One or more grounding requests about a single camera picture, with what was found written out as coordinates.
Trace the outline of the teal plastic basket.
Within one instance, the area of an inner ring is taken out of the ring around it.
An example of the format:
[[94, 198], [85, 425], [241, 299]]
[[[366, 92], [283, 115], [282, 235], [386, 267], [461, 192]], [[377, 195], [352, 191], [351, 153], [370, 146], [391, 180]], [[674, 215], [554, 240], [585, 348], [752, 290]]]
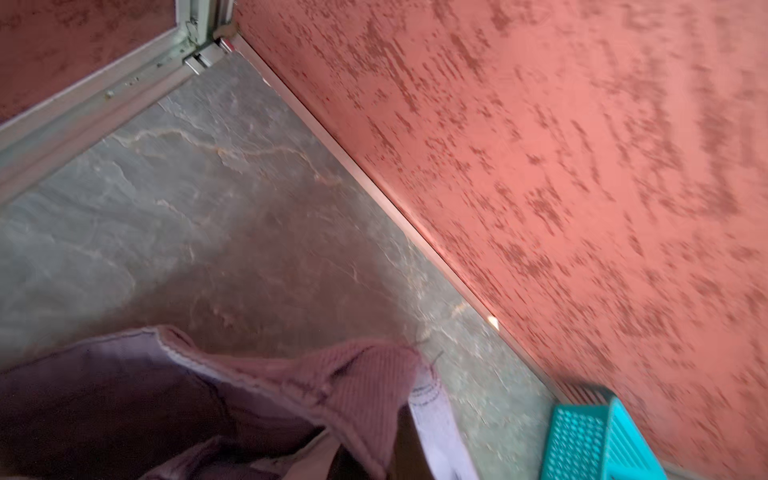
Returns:
[[660, 480], [667, 474], [618, 396], [596, 384], [566, 383], [553, 410], [543, 480]]

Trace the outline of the purple trousers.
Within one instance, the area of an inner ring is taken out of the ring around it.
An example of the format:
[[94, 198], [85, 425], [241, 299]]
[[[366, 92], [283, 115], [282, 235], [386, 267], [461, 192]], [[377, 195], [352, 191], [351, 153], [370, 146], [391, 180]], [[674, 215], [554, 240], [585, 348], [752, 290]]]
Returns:
[[1, 374], [5, 479], [473, 479], [433, 367], [352, 341], [296, 359], [151, 327]]

